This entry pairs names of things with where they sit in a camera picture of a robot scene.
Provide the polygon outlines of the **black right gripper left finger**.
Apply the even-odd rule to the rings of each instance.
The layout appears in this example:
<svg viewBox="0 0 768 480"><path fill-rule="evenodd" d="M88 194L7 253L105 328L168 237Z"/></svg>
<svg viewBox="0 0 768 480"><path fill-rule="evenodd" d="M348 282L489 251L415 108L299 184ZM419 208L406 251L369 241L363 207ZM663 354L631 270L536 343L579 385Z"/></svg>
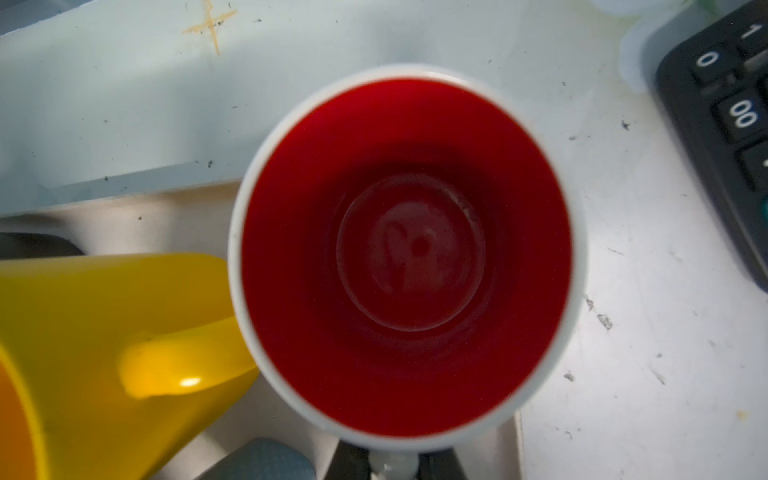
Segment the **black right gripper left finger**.
<svg viewBox="0 0 768 480"><path fill-rule="evenodd" d="M339 441L324 480L370 480L369 450Z"/></svg>

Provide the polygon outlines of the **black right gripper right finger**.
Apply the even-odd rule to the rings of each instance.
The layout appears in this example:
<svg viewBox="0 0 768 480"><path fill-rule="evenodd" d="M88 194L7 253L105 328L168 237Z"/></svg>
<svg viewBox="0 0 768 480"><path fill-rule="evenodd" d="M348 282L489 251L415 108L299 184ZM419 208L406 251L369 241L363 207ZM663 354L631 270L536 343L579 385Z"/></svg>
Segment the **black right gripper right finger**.
<svg viewBox="0 0 768 480"><path fill-rule="evenodd" d="M419 480L467 480L454 449L419 455Z"/></svg>

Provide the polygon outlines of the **red interior mug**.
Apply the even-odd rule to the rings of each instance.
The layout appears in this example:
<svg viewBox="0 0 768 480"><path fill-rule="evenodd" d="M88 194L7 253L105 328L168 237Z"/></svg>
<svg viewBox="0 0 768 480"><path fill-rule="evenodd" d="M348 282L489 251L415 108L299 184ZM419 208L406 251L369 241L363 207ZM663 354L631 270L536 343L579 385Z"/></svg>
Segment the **red interior mug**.
<svg viewBox="0 0 768 480"><path fill-rule="evenodd" d="M366 451L373 479L502 425L580 310L586 228L550 147L435 66L312 94L256 151L228 239L232 303L272 388Z"/></svg>

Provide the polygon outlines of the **yellow mug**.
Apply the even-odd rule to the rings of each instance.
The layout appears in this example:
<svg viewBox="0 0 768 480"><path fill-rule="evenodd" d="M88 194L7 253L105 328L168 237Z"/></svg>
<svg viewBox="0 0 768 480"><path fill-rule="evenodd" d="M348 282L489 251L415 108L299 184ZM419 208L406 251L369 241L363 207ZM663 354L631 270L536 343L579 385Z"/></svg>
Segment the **yellow mug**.
<svg viewBox="0 0 768 480"><path fill-rule="evenodd" d="M1 475L145 479L258 375L224 260L1 264Z"/></svg>

